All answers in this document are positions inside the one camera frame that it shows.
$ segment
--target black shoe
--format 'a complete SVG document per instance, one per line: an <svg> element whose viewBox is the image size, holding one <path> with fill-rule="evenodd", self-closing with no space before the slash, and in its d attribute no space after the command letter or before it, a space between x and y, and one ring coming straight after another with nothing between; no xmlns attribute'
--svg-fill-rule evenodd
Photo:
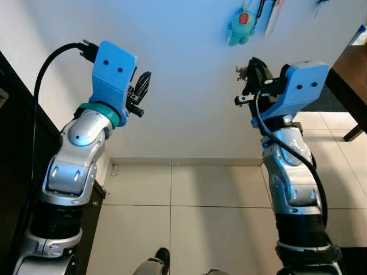
<svg viewBox="0 0 367 275"><path fill-rule="evenodd" d="M161 247L155 254L155 257L160 259L165 265L162 269L162 275L167 275L170 269L170 252L168 249Z"/></svg>

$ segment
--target wooden table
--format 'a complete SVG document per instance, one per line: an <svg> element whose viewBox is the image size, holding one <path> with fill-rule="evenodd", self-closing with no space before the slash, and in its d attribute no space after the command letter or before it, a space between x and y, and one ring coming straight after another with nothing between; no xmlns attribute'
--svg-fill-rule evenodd
<svg viewBox="0 0 367 275"><path fill-rule="evenodd" d="M349 142L367 132L367 45L348 46L325 84L358 123L344 139Z"/></svg>

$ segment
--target cable connector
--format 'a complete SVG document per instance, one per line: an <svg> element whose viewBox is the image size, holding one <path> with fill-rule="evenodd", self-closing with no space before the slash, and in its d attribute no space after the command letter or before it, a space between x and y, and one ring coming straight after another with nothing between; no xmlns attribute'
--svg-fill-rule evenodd
<svg viewBox="0 0 367 275"><path fill-rule="evenodd" d="M79 43L80 47L78 47L81 50L80 55L83 56L86 60L94 63L99 47L96 44L93 44L85 39L83 40L83 42L84 44Z"/></svg>

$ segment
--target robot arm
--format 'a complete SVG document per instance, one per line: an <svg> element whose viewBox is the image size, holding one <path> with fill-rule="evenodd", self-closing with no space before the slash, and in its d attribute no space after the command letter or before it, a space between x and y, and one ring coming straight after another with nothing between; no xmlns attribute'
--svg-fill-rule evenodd
<svg viewBox="0 0 367 275"><path fill-rule="evenodd" d="M302 127L293 122L298 111L319 97L327 65L285 65L280 77L273 78L265 63L253 58L239 73L246 86L235 104L249 104L252 125L263 135L279 235L276 252L284 265L278 274L342 274L341 252L325 232L325 193Z"/></svg>
<svg viewBox="0 0 367 275"><path fill-rule="evenodd" d="M137 105L147 92L150 72L133 88L136 58L131 53L107 41L99 47L85 43L95 50L94 56L82 54L95 63L93 95L60 133L61 147L49 163L13 274L75 270L73 254L81 240L81 218L91 197L96 162L112 131L127 123L129 113L143 115Z"/></svg>

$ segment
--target hanging toy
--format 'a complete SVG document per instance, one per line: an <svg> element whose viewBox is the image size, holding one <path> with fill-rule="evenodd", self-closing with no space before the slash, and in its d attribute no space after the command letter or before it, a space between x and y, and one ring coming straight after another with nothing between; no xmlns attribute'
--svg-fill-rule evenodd
<svg viewBox="0 0 367 275"><path fill-rule="evenodd" d="M225 32L227 44L234 46L238 43L245 44L248 37L253 35L252 29L255 25L256 17L253 13L248 11L252 0L246 5L244 0L243 7L231 19L231 25Z"/></svg>

